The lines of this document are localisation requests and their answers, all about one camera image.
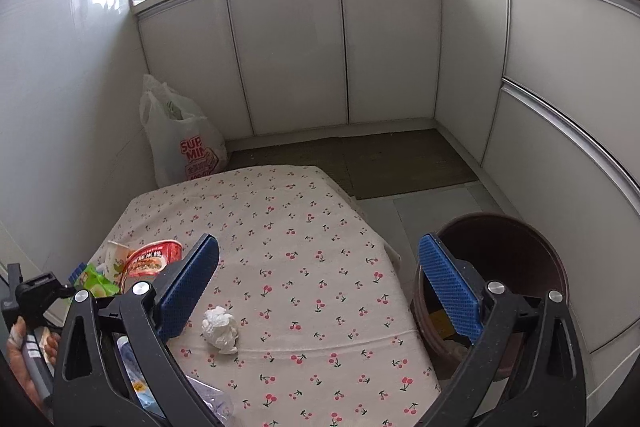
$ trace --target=floor mat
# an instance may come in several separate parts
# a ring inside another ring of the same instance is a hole
[[[359,200],[477,179],[435,129],[326,138],[235,151],[227,169],[257,165],[315,165]]]

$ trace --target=white plastic bag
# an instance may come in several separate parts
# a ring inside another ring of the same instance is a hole
[[[150,74],[143,78],[140,121],[151,144],[158,187],[209,176],[225,168],[222,134],[193,100]]]

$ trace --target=human hand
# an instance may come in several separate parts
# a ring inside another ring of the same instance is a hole
[[[31,401],[40,409],[44,409],[44,404],[36,391],[36,387],[31,380],[27,366],[22,358],[22,342],[27,334],[27,324],[22,317],[18,317],[17,322],[11,327],[9,333],[9,339],[6,341],[6,355],[9,362],[9,367],[13,372],[15,379],[20,383],[24,392],[31,399]],[[45,352],[49,356],[49,360],[52,364],[56,363],[58,357],[58,344],[60,343],[60,336],[57,333],[51,333],[47,339],[47,346],[45,346]]]

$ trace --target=kitchen cabinet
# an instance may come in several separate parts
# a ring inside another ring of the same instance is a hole
[[[575,120],[640,180],[640,1],[511,0],[506,75]]]
[[[255,134],[348,123],[340,0],[229,0]]]
[[[618,390],[638,353],[640,325],[635,325],[591,355],[595,390],[587,400],[588,419],[593,419]]]
[[[139,24],[153,76],[192,98],[225,139],[253,134],[226,0],[180,2]]]
[[[350,122],[433,118],[440,0],[342,0]]]
[[[507,0],[442,0],[436,120],[478,163],[502,83],[507,9]]]
[[[640,316],[640,221],[605,161],[539,99],[501,89],[483,167],[558,251],[589,352]]]

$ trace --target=instant noodle cup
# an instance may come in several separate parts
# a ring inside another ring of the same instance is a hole
[[[182,259],[182,245],[173,239],[156,241],[139,248],[127,259],[120,279],[120,291],[125,293],[136,282],[151,282],[165,266]]]

